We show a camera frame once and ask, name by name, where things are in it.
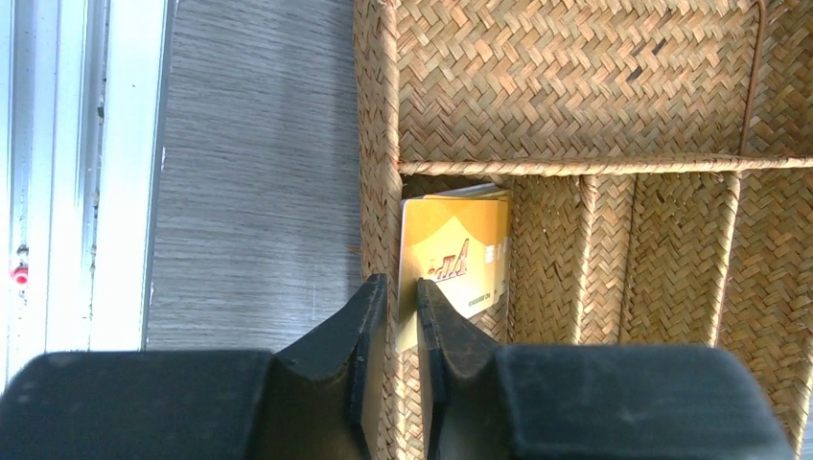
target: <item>basket divider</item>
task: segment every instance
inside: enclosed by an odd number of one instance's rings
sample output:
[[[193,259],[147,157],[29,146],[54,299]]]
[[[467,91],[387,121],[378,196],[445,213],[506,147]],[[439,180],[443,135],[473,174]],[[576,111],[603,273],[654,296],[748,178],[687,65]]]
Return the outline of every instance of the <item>basket divider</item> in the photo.
[[[726,283],[729,279],[729,264],[732,259],[732,242],[734,236],[734,226],[736,224],[737,210],[739,208],[740,194],[740,172],[730,172],[725,174],[726,202],[725,209],[720,219],[725,223],[725,231],[721,239],[722,248],[717,258],[716,265],[719,276],[716,278],[714,287],[714,314],[711,318],[710,331],[708,332],[708,345],[716,346],[720,334],[720,318],[723,314],[723,299],[726,295]]]
[[[595,225],[595,202],[598,198],[596,177],[582,175],[579,177],[579,194],[581,195],[581,219],[579,221],[579,242],[576,255],[579,261],[576,269],[576,298],[574,302],[576,324],[573,328],[571,343],[582,342],[582,331],[585,320],[585,301],[588,297],[588,271],[590,270],[590,251],[592,249],[592,230]]]
[[[495,161],[402,162],[401,174],[425,175],[625,175],[642,173],[726,173],[746,170],[811,168],[813,157],[739,157],[686,153],[639,157],[527,158]]]

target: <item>woven wicker texture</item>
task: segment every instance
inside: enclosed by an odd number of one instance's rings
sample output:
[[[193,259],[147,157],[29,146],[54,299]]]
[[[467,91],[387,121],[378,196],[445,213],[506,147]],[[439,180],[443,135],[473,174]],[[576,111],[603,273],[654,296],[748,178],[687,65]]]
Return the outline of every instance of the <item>woven wicker texture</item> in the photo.
[[[364,274],[396,279],[402,197],[496,181],[514,193],[510,299],[481,329],[726,347],[798,449],[813,2],[355,5]],[[379,457],[424,458],[417,355],[386,360]]]
[[[639,176],[622,343],[716,342],[738,198],[734,173]]]
[[[405,1],[401,158],[736,151],[758,14],[717,3]]]
[[[748,364],[798,446],[813,371],[813,171],[750,172],[720,346]]]

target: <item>black plastic part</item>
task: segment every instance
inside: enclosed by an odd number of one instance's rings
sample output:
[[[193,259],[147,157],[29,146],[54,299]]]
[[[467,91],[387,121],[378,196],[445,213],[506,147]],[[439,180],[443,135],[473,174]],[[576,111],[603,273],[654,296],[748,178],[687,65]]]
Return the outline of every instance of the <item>black plastic part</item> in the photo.
[[[793,459],[737,359],[703,346],[500,346],[418,282],[429,459]]]
[[[381,410],[386,282],[264,351],[60,353],[0,400],[0,459],[368,459]]]

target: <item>basket compartment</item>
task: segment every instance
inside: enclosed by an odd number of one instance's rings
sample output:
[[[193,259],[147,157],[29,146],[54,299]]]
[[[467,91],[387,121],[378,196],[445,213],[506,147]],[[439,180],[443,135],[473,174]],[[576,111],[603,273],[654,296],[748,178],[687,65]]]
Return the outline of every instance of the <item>basket compartment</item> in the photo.
[[[751,6],[403,1],[401,159],[735,152]]]
[[[813,170],[743,178],[719,339],[748,364],[797,448],[813,378],[811,224]]]

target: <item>gray wooden surface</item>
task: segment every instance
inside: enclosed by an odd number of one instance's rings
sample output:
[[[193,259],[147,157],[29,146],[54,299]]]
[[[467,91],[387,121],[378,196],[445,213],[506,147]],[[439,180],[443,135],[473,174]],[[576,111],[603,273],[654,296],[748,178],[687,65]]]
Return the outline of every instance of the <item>gray wooden surface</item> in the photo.
[[[149,349],[280,349],[360,285],[352,3],[181,0]]]

